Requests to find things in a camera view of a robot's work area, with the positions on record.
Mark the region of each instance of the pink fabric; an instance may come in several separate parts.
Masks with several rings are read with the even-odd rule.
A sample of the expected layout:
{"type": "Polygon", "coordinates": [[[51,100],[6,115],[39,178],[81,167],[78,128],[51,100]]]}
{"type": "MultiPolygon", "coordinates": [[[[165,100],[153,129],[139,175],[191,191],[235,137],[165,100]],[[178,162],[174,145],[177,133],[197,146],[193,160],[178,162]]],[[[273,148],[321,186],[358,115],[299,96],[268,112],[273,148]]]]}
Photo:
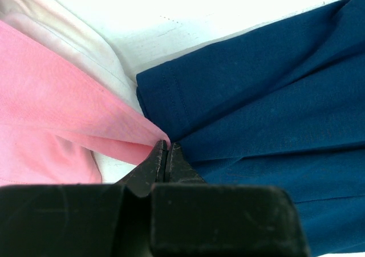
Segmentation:
{"type": "Polygon", "coordinates": [[[0,22],[0,185],[98,183],[90,150],[137,165],[159,139],[94,79],[0,22]]]}

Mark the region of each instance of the navy blue fabric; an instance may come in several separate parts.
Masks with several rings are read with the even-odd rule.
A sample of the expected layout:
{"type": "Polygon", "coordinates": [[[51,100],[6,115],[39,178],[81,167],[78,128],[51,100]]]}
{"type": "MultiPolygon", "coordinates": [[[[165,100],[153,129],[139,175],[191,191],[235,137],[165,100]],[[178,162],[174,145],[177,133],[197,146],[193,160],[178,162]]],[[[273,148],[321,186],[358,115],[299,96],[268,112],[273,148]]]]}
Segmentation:
{"type": "Polygon", "coordinates": [[[145,116],[207,182],[282,187],[313,256],[365,251],[365,0],[211,44],[137,83],[145,116]]]}

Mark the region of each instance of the pink fabric corner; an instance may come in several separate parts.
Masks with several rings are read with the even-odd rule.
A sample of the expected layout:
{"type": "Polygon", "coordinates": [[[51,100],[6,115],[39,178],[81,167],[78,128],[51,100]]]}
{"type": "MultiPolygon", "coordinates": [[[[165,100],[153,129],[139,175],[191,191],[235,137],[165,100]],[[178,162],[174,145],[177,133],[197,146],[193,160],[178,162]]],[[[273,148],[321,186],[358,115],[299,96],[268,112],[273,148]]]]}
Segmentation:
{"type": "Polygon", "coordinates": [[[0,22],[0,185],[99,183],[90,150],[141,163],[167,135],[94,79],[0,22]]]}

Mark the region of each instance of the blue cloth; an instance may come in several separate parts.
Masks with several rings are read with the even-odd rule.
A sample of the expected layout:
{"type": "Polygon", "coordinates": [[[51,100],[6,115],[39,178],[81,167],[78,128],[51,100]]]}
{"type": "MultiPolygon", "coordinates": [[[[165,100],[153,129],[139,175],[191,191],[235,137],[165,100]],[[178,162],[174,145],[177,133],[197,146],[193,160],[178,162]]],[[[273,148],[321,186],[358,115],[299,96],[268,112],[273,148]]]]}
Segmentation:
{"type": "Polygon", "coordinates": [[[137,83],[145,116],[207,182],[285,189],[313,256],[365,251],[365,0],[208,45],[137,83]]]}

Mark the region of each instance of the blue garment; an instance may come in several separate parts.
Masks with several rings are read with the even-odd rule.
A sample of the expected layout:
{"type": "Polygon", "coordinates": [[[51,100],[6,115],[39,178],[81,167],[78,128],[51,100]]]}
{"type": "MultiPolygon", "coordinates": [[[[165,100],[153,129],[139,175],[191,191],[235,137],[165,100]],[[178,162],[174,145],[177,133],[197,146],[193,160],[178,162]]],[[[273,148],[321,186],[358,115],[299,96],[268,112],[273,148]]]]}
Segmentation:
{"type": "Polygon", "coordinates": [[[285,189],[313,256],[365,251],[365,0],[208,45],[137,83],[145,116],[207,182],[285,189]]]}

